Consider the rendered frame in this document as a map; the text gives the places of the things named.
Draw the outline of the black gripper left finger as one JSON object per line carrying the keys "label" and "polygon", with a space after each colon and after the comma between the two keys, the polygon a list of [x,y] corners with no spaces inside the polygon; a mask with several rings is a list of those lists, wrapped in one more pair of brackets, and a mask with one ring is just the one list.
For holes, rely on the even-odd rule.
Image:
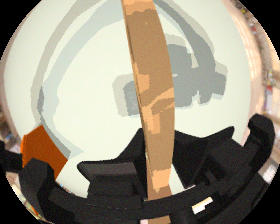
{"label": "black gripper left finger", "polygon": [[143,128],[139,128],[127,148],[123,149],[116,159],[80,161],[76,168],[88,183],[91,183],[91,180],[107,181],[107,183],[132,181],[136,185],[137,192],[141,194],[144,201],[147,201],[148,176],[145,156],[147,156],[147,145],[145,145]]}

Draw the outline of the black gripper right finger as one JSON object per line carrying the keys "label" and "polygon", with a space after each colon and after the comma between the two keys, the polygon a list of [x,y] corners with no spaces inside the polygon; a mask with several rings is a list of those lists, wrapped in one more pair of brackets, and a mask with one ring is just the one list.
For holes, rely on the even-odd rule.
{"label": "black gripper right finger", "polygon": [[226,127],[220,132],[213,133],[205,137],[185,135],[184,132],[177,132],[173,136],[173,159],[172,167],[176,169],[177,176],[183,184],[184,189],[195,186],[193,180],[199,175],[200,168],[203,167],[208,153],[213,151],[217,145],[220,147],[224,141],[233,136],[234,127]]}

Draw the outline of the long tan wooden rail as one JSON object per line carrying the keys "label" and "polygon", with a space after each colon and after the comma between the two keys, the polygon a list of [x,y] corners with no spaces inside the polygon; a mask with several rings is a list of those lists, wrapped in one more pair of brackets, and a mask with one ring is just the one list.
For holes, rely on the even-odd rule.
{"label": "long tan wooden rail", "polygon": [[168,185],[175,136],[175,88],[163,26],[153,0],[121,0],[129,57],[153,188]]}

